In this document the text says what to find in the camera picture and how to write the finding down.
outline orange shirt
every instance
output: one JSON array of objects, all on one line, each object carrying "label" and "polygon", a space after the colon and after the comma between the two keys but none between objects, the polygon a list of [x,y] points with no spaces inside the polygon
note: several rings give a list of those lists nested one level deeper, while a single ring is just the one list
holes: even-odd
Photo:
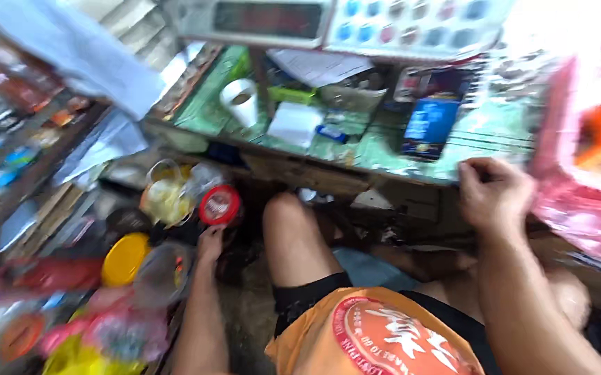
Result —
[{"label": "orange shirt", "polygon": [[280,375],[483,374],[467,341],[383,287],[334,291],[272,339],[266,354]]}]

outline black shorts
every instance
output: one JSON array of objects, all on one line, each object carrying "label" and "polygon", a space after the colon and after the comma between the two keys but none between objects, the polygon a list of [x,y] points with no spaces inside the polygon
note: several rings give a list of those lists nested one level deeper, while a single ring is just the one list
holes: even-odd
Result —
[{"label": "black shorts", "polygon": [[[339,288],[352,287],[346,272],[332,274],[321,280],[297,287],[272,288],[275,297],[275,312],[279,314],[275,325],[275,337],[295,322],[303,313],[310,310],[317,302]],[[400,294],[421,305],[435,315],[446,326],[455,331],[471,345],[481,366],[488,375],[501,375],[502,371],[495,362],[486,338],[486,328],[471,316],[459,311],[446,303],[428,297],[425,294],[402,291]]]}]

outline hand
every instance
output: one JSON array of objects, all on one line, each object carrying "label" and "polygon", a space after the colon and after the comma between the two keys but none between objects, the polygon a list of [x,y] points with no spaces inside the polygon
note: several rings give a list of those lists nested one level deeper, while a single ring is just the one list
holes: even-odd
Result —
[{"label": "hand", "polygon": [[522,230],[532,202],[534,179],[517,167],[493,158],[458,164],[460,208],[480,234]]},{"label": "hand", "polygon": [[211,226],[198,238],[198,260],[214,264],[222,253],[225,224]]}]

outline digital scale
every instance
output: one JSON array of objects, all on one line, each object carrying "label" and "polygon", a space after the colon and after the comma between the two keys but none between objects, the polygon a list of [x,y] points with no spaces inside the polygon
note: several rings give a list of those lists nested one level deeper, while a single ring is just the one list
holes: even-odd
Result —
[{"label": "digital scale", "polygon": [[470,59],[498,40],[514,0],[179,0],[180,35],[385,59]]}]

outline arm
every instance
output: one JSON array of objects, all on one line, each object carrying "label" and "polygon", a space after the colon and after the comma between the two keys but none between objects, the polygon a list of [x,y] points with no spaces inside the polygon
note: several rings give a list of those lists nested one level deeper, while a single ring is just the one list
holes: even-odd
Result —
[{"label": "arm", "polygon": [[215,281],[223,227],[209,227],[199,239],[198,259],[176,351],[174,375],[228,373],[228,347]]},{"label": "arm", "polygon": [[601,356],[557,307],[524,234],[531,177],[478,158],[461,163],[460,183],[463,215],[479,234],[479,302],[502,371],[601,374]]}]

